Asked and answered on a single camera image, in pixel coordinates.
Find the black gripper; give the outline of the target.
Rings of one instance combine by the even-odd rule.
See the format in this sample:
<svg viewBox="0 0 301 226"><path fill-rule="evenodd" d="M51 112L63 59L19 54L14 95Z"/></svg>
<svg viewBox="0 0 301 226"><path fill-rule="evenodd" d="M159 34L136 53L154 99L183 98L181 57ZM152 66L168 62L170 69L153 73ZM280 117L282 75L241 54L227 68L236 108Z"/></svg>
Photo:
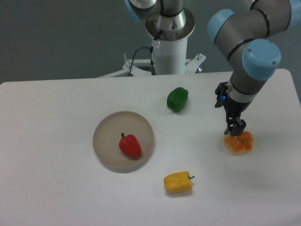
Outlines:
<svg viewBox="0 0 301 226"><path fill-rule="evenodd" d="M225 135L230 134L232 137L240 136L245 127L246 122L240 119L241 113L250 105L251 101L238 102L230 96L231 86L228 82L222 82L215 90L216 103L215 108L223 107L226 112L227 128L224 131Z"/></svg>

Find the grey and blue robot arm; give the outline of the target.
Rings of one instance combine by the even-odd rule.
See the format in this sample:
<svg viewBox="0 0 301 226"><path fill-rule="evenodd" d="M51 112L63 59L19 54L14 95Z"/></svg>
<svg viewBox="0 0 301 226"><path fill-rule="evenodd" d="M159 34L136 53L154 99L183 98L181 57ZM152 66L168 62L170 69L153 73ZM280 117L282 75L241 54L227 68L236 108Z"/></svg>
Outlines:
<svg viewBox="0 0 301 226"><path fill-rule="evenodd" d="M181 0L127 0L131 17L144 20L150 46L152 74L185 72L187 38L195 20ZM249 11L237 16L223 9L209 20L206 30L211 42L233 69L231 78L215 90L215 107L226 112L225 134L239 136L246 127L241 113L250 105L265 82L274 74L281 54L268 37L290 29L301 21L298 0L249 0Z"/></svg>

